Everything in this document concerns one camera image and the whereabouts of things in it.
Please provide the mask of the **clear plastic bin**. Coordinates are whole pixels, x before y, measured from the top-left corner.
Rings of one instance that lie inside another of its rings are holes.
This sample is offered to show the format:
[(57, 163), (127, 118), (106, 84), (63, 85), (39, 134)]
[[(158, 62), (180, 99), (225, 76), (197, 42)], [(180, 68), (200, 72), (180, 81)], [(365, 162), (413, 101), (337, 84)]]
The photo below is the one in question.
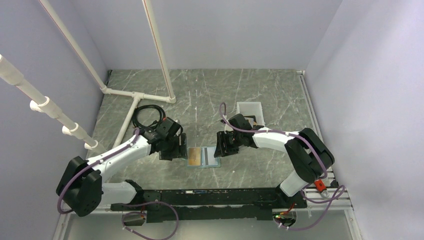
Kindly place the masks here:
[(245, 116), (255, 116), (259, 126), (265, 125), (261, 102), (237, 102), (236, 113)]

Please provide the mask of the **gold credit card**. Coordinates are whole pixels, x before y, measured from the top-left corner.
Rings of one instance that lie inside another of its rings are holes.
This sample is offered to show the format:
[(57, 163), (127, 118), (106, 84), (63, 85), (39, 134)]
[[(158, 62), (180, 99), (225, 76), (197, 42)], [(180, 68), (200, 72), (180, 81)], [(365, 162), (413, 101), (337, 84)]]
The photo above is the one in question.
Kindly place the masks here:
[(201, 165), (201, 148), (190, 147), (188, 149), (187, 165), (190, 167), (198, 167)]

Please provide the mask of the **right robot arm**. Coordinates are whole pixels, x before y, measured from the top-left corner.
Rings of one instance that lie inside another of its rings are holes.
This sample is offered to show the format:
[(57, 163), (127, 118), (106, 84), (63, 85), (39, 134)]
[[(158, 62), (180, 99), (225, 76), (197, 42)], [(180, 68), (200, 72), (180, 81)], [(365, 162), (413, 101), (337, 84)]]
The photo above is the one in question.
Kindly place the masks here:
[(326, 178), (328, 168), (335, 163), (331, 151), (311, 128), (282, 131), (263, 125), (251, 126), (240, 113), (227, 119), (225, 102), (220, 104), (219, 114), (230, 129), (217, 132), (214, 157), (238, 154), (241, 146), (271, 149), (288, 155), (294, 170), (279, 184), (279, 191), (275, 194), (276, 203), (282, 208), (289, 207), (299, 191), (320, 178)]

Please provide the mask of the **green card holder wallet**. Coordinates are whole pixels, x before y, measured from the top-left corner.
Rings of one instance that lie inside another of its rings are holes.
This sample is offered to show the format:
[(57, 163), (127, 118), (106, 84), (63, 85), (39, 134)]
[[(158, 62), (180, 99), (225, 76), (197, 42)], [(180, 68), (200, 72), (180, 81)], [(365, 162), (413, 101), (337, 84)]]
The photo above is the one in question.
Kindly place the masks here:
[(188, 168), (219, 168), (221, 159), (214, 157), (215, 146), (189, 147), (186, 166)]

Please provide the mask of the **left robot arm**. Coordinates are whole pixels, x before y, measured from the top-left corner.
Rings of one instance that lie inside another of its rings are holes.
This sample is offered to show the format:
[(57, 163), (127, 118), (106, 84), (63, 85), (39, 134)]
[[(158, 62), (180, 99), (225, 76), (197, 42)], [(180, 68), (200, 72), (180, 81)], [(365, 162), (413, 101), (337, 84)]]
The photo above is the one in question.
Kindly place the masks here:
[(56, 188), (57, 211), (84, 217), (104, 205), (139, 209), (146, 202), (141, 186), (133, 180), (107, 181), (134, 161), (155, 153), (167, 161), (188, 156), (187, 135), (179, 122), (165, 117), (155, 128), (136, 127), (129, 140), (109, 151), (88, 159), (71, 159)]

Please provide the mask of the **white plain credit card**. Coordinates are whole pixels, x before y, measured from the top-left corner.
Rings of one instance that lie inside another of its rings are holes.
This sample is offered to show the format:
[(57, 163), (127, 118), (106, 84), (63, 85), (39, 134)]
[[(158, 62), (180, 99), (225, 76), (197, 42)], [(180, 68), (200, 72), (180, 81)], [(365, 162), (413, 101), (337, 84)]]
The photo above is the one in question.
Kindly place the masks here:
[(201, 148), (201, 164), (202, 166), (216, 166), (217, 160), (214, 157), (215, 147), (202, 147)]

